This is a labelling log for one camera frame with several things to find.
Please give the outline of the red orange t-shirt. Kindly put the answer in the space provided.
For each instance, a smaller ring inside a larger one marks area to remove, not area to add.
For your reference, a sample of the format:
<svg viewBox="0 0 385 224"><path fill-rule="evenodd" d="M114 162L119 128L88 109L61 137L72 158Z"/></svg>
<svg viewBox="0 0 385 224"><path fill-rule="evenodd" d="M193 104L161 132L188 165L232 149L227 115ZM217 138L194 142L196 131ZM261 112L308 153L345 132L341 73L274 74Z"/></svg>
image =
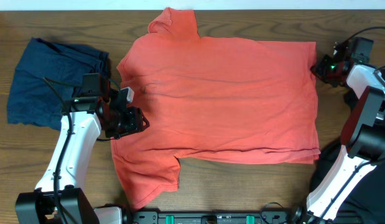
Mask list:
<svg viewBox="0 0 385 224"><path fill-rule="evenodd" d="M315 42L202 37L191 10L164 9L118 64L149 127L111 142L135 209L179 187L179 160L311 164L320 154Z"/></svg>

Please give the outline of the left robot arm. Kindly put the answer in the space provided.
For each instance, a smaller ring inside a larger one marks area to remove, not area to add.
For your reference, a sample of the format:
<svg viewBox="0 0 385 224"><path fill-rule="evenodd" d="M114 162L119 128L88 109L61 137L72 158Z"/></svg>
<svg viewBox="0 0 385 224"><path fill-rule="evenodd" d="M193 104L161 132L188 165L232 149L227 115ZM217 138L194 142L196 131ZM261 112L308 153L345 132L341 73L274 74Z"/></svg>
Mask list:
<svg viewBox="0 0 385 224"><path fill-rule="evenodd" d="M50 163L33 192L19 194L15 209L19 223L132 223L120 205L93 208L83 189L93 146L101 133L117 140L143 132L149 122L131 106L134 91L111 88L99 73L83 76L81 91L62 100L61 131Z"/></svg>

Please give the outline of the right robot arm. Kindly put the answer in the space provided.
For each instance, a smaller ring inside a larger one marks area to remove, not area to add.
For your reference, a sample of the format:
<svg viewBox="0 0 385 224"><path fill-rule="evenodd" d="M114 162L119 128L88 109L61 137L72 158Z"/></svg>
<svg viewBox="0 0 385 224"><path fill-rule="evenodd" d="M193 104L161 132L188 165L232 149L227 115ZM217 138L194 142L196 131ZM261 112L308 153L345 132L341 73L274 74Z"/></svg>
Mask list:
<svg viewBox="0 0 385 224"><path fill-rule="evenodd" d="M353 35L312 68L324 82L351 88L358 102L342 129L336 161L297 209L295 223L334 221L360 180L385 161L385 75L369 63L373 44Z"/></svg>

